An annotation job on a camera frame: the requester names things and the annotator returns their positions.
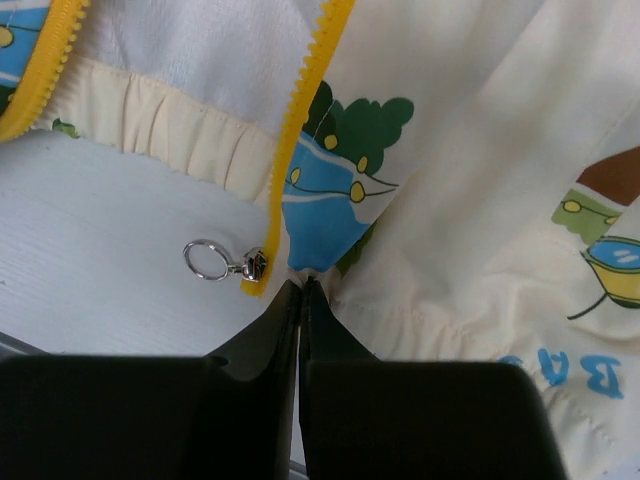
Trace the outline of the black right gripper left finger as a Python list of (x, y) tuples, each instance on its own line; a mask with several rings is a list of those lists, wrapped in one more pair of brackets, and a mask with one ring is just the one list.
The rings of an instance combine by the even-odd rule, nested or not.
[(1, 364), (5, 479), (284, 479), (296, 316), (284, 284), (200, 357), (16, 355)]

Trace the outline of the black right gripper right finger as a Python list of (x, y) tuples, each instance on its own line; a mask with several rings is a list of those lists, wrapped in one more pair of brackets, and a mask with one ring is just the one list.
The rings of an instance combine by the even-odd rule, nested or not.
[(492, 275), (332, 302), (305, 285), (300, 423), (314, 479), (593, 479), (617, 460), (620, 352), (546, 287)]

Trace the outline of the yellow dinosaur print kids jacket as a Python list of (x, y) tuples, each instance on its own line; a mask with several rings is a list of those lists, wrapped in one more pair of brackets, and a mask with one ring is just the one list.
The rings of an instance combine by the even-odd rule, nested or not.
[(5, 1), (1, 332), (200, 357), (332, 302), (538, 282), (620, 352), (639, 472), (635, 1)]

